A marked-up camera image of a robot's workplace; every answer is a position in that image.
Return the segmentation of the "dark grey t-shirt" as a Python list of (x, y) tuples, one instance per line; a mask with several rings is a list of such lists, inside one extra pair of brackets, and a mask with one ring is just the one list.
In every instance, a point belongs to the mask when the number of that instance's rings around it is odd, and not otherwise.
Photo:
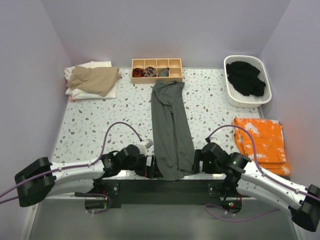
[(182, 96), (184, 86), (184, 82), (157, 80), (151, 93), (154, 154), (164, 181), (193, 173), (195, 148)]

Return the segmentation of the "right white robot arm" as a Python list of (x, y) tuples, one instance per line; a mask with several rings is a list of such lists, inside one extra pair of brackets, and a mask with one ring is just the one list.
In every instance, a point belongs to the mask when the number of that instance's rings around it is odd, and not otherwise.
[(309, 232), (320, 222), (320, 188), (300, 185), (258, 167), (250, 158), (233, 152), (228, 154), (218, 144), (207, 143), (195, 150), (192, 170), (196, 173), (224, 174), (217, 191), (222, 197), (237, 193), (267, 202), (288, 213), (291, 220)]

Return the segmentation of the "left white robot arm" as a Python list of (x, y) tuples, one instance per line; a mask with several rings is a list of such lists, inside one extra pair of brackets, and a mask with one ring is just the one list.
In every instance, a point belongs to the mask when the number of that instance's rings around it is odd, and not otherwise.
[(147, 146), (130, 144), (122, 150), (102, 154), (97, 161), (78, 164), (50, 162), (41, 157), (18, 172), (15, 177), (20, 207), (30, 207), (45, 198), (68, 193), (90, 193), (99, 196), (104, 190), (104, 178), (117, 176), (121, 171), (133, 171), (148, 179), (162, 174), (154, 155), (146, 154)]

